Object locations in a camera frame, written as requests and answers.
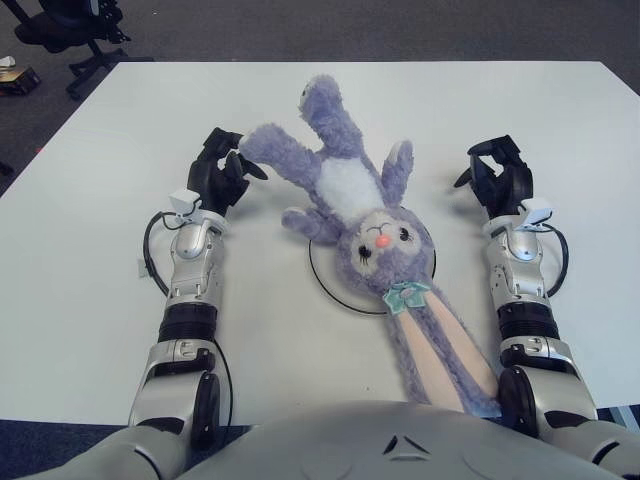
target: bunny eye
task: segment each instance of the bunny eye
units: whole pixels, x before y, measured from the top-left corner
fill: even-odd
[[[371,250],[369,250],[364,245],[360,245],[358,249],[358,253],[360,254],[360,262],[367,264],[367,259],[371,256]]]
[[[409,230],[402,227],[400,228],[400,240],[406,242],[407,240],[413,240],[413,235],[409,233]]]

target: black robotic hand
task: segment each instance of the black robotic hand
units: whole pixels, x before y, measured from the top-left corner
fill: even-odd
[[[261,180],[267,174],[255,163],[233,151],[242,138],[239,133],[215,128],[204,142],[204,149],[191,164],[187,188],[200,194],[200,208],[216,212],[223,217],[230,206],[236,204],[249,187],[246,174]],[[226,165],[221,170],[218,160],[226,156]]]
[[[533,197],[533,176],[527,164],[520,158],[520,149],[509,135],[474,145],[467,152],[471,166],[454,184],[461,187],[471,183],[471,189],[480,203],[486,207],[489,218],[501,215],[517,215],[522,200]],[[480,157],[491,155],[504,167],[500,175]]]

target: office chair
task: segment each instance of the office chair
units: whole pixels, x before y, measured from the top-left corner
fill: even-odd
[[[18,39],[27,45],[42,45],[51,53],[69,47],[88,45],[93,56],[69,65],[76,79],[67,87],[74,100],[82,97],[78,87],[85,83],[100,67],[111,70],[119,62],[152,62],[151,57],[129,57],[121,48],[105,53],[96,39],[119,44],[131,40],[118,28],[122,11],[116,0],[39,0],[43,12],[33,17],[16,0],[2,0],[20,20],[15,29]]]

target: white belly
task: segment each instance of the white belly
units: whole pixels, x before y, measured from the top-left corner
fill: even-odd
[[[316,192],[345,223],[374,208],[384,208],[382,194],[360,158],[327,158]]]

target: cardboard box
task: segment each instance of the cardboard box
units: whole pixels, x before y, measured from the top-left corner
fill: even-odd
[[[0,69],[0,96],[26,95],[40,83],[31,67]]]

